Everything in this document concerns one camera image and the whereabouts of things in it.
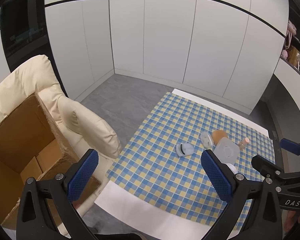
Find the table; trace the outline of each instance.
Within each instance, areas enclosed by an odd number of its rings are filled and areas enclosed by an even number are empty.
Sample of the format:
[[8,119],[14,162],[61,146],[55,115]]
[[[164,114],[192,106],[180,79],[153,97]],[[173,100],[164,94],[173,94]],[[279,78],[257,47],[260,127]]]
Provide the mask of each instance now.
[[[266,129],[227,109],[180,90],[174,90],[172,93],[225,114],[268,137]],[[160,210],[130,194],[112,181],[108,182],[95,203],[124,223],[162,240],[201,239],[210,228],[208,225]],[[234,230],[230,236],[237,233],[238,231]]]

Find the white bottle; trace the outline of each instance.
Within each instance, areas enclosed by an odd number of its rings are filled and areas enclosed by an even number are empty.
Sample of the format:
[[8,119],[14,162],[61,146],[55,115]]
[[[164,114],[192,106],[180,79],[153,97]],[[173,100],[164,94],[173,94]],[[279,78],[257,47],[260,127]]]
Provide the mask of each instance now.
[[227,137],[221,138],[213,153],[222,163],[234,165],[240,153],[240,148]]

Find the small bottle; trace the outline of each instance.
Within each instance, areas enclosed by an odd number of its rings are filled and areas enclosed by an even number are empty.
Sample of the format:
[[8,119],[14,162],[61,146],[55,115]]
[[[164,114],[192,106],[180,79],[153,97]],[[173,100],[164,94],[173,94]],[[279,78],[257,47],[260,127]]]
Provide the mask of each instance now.
[[248,137],[244,138],[241,142],[239,142],[238,146],[239,146],[240,151],[242,151],[249,142],[250,142],[250,140]]

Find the metal screw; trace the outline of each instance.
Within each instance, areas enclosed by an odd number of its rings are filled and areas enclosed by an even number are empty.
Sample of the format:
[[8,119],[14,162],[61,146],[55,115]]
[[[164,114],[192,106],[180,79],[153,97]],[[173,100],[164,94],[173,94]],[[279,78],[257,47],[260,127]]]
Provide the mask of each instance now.
[[272,183],[272,179],[266,178],[266,183],[271,184]]
[[61,179],[63,179],[63,174],[62,173],[58,173],[56,175],[56,180],[61,180]]
[[238,180],[243,180],[244,179],[244,176],[240,173],[236,174],[235,176]]
[[30,177],[30,178],[27,179],[27,183],[28,183],[28,184],[31,184],[31,183],[33,182],[33,180],[34,180],[34,179],[33,179],[32,177]]

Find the cardboard package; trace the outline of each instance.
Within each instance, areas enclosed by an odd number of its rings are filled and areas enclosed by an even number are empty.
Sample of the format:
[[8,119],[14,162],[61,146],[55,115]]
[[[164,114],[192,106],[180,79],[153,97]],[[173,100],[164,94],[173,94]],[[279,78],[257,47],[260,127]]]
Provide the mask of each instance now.
[[292,64],[293,66],[297,66],[297,62],[296,62],[296,59],[297,59],[297,56],[300,55],[300,52],[296,49],[296,47],[294,46],[290,46],[288,49],[287,49],[287,53],[288,53],[288,57],[287,57],[287,61]]
[[[23,186],[27,178],[52,179],[65,173],[79,160],[60,132],[41,99],[30,95],[0,123],[0,224],[16,229]],[[80,199],[83,203],[100,185],[91,177]],[[57,225],[61,219],[53,204],[48,204]]]

